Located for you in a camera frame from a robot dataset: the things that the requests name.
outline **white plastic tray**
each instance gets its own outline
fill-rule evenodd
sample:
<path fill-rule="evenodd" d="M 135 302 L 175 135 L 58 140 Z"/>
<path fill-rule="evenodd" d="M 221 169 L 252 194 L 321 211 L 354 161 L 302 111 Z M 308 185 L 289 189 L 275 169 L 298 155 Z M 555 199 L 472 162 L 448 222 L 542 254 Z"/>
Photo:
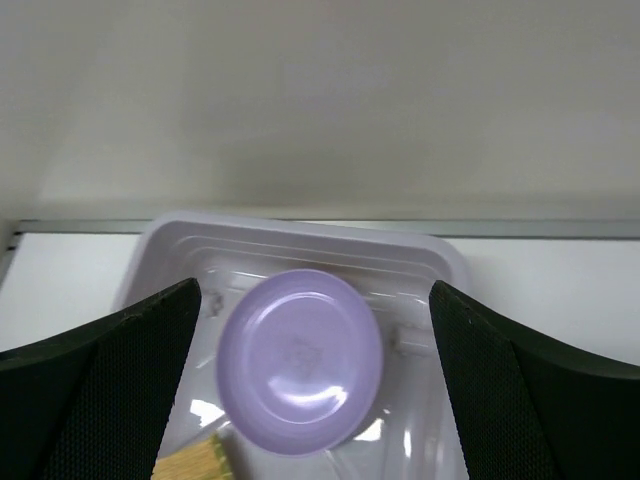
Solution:
<path fill-rule="evenodd" d="M 385 339 L 385 373 L 369 419 L 352 441 L 288 459 L 253 447 L 233 431 L 215 388 L 216 344 L 242 295 L 293 268 L 342 277 L 374 310 Z M 468 289 L 464 259 L 443 240 L 326 225 L 175 213 L 142 236 L 115 308 L 184 278 L 203 290 L 201 315 L 160 449 L 168 455 L 218 430 L 242 479 L 459 480 L 466 469 L 436 354 L 401 355 L 399 325 L 431 330 L 428 296 L 436 279 Z"/>

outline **white table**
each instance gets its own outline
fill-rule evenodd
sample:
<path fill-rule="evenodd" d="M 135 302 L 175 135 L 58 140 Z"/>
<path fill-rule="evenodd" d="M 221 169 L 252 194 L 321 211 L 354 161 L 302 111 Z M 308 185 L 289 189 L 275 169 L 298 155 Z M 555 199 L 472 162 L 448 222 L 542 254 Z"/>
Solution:
<path fill-rule="evenodd" d="M 25 234 L 0 290 L 0 351 L 110 312 L 137 235 Z M 474 296 L 572 345 L 640 364 L 640 241 L 451 239 Z"/>

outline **white wall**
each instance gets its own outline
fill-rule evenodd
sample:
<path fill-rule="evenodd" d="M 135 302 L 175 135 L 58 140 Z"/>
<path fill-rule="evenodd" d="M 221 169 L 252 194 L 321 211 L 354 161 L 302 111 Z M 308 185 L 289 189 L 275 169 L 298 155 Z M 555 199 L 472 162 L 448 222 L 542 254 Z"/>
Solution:
<path fill-rule="evenodd" d="M 640 2 L 0 4 L 0 215 L 640 217 Z"/>

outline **metal strip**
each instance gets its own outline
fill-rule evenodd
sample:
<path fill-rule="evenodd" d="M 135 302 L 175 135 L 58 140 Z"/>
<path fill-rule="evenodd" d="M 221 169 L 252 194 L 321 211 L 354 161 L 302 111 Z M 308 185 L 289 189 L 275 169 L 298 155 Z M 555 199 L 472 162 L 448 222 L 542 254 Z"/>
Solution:
<path fill-rule="evenodd" d="M 118 233 L 139 234 L 149 220 L 25 220 L 20 233 Z M 640 221 L 574 220 L 389 220 L 313 221 L 327 225 L 423 233 L 440 237 L 522 239 L 640 239 Z"/>
<path fill-rule="evenodd" d="M 9 273 L 9 269 L 11 268 L 11 263 L 16 256 L 18 247 L 20 246 L 20 242 L 22 241 L 22 234 L 19 232 L 14 232 L 11 238 L 8 241 L 7 248 L 0 254 L 0 288 L 2 288 L 2 284 L 4 283 L 4 279 L 7 277 Z"/>

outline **lavender plate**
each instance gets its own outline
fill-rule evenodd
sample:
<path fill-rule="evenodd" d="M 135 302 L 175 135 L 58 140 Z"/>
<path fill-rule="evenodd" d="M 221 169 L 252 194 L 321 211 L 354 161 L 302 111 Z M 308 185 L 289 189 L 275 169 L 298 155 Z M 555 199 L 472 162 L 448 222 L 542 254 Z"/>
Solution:
<path fill-rule="evenodd" d="M 235 428 L 272 453 L 305 456 L 346 440 L 382 375 L 380 331 L 349 284 L 290 270 L 250 290 L 220 337 L 216 377 Z"/>

